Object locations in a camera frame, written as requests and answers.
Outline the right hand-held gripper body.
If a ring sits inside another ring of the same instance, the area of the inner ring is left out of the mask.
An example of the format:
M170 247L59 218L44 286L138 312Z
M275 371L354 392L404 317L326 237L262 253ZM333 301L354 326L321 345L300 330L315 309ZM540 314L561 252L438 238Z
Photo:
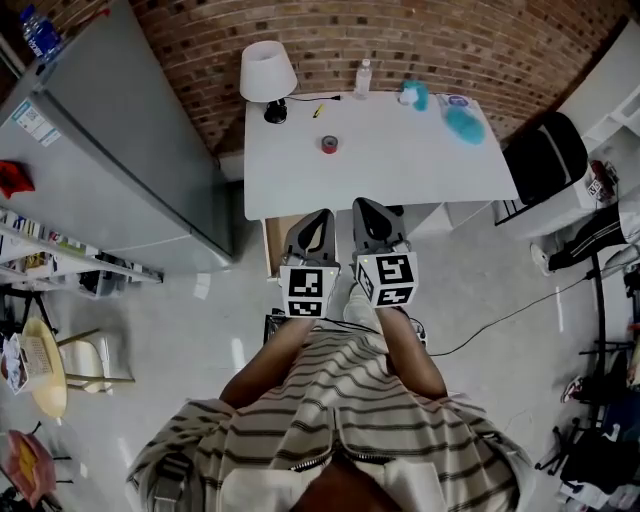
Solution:
M410 304L418 288L417 254L409 243L396 243L354 257L355 279L374 308Z

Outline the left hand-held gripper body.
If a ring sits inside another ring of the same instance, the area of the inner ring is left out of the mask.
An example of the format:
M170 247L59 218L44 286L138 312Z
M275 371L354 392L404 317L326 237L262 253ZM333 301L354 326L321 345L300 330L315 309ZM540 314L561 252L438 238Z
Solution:
M288 318L324 318L341 265L334 259L284 257L279 267L284 313Z

